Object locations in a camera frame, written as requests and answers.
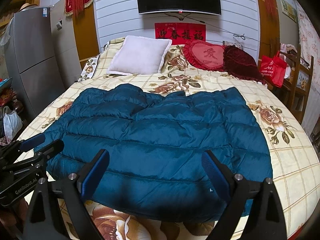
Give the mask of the wooden shelf rack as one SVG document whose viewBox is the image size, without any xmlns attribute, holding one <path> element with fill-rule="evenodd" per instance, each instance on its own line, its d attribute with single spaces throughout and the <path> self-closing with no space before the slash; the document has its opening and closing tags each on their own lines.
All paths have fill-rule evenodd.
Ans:
<svg viewBox="0 0 320 240">
<path fill-rule="evenodd" d="M 272 92 L 301 124 L 311 89 L 314 58 L 312 57 L 309 62 L 306 61 L 302 56 L 300 45 L 296 49 L 287 49 L 280 54 L 285 56 L 291 73 L 284 79 L 282 87 L 273 87 Z"/>
</svg>

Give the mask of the white square pillow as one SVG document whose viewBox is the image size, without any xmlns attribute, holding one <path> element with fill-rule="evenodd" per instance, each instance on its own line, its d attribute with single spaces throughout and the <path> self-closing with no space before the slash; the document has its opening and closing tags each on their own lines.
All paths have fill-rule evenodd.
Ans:
<svg viewBox="0 0 320 240">
<path fill-rule="evenodd" d="M 107 69 L 108 74 L 151 75 L 161 71 L 172 45 L 170 39 L 128 35 Z"/>
</svg>

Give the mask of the dark red velvet pillow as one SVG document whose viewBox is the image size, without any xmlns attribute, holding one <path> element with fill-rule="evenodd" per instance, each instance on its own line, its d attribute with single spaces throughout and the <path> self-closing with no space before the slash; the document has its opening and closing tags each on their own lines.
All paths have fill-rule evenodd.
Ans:
<svg viewBox="0 0 320 240">
<path fill-rule="evenodd" d="M 224 47 L 223 68 L 228 74 L 239 79 L 266 84 L 253 57 L 235 46 Z"/>
</svg>

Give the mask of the grey refrigerator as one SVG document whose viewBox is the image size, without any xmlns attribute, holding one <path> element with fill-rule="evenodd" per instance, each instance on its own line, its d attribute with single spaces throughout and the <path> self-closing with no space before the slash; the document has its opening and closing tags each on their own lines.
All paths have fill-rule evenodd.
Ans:
<svg viewBox="0 0 320 240">
<path fill-rule="evenodd" d="M 55 57 L 50 9 L 25 8 L 13 16 L 6 30 L 7 70 L 26 119 L 32 121 L 65 91 Z"/>
</svg>

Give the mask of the red heart-shaped pillow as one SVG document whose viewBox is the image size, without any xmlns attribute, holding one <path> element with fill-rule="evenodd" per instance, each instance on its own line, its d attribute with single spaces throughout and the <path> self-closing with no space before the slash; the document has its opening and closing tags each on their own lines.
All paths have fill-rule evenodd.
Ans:
<svg viewBox="0 0 320 240">
<path fill-rule="evenodd" d="M 201 40 L 188 41 L 183 47 L 186 60 L 198 69 L 223 72 L 225 47 Z"/>
</svg>

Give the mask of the white plastic bag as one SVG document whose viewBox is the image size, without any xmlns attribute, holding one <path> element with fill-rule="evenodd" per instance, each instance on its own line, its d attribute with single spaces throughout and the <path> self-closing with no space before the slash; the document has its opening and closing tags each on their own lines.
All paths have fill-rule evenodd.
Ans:
<svg viewBox="0 0 320 240">
<path fill-rule="evenodd" d="M 21 118 L 15 110 L 11 110 L 8 106 L 3 108 L 3 126 L 6 141 L 10 143 L 16 134 L 23 127 Z"/>
</svg>

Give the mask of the red shopping bag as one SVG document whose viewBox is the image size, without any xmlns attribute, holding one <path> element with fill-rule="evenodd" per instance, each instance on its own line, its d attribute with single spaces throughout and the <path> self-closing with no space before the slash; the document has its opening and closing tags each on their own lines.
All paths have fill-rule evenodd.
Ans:
<svg viewBox="0 0 320 240">
<path fill-rule="evenodd" d="M 272 86 L 281 88 L 283 85 L 287 63 L 279 56 L 280 51 L 270 58 L 263 55 L 261 59 L 260 73 Z"/>
</svg>

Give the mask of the red banner with black characters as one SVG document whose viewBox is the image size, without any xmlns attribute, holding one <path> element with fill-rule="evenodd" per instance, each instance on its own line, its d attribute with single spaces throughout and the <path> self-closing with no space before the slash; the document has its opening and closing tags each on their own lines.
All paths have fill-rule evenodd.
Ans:
<svg viewBox="0 0 320 240">
<path fill-rule="evenodd" d="M 186 41 L 206 40 L 206 26 L 196 23 L 155 23 L 155 38 L 170 39 L 172 44 L 185 44 Z"/>
</svg>

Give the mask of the blue quilted down jacket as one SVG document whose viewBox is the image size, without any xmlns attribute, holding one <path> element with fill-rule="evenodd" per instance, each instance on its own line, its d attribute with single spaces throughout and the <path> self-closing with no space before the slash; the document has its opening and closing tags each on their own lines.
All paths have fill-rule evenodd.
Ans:
<svg viewBox="0 0 320 240">
<path fill-rule="evenodd" d="M 131 84 L 88 88 L 44 132 L 64 149 L 48 161 L 55 179 L 110 154 L 92 200 L 112 209 L 168 222 L 218 220 L 226 203 L 201 165 L 210 150 L 233 173 L 262 181 L 273 175 L 265 136 L 240 92 L 167 96 Z"/>
</svg>

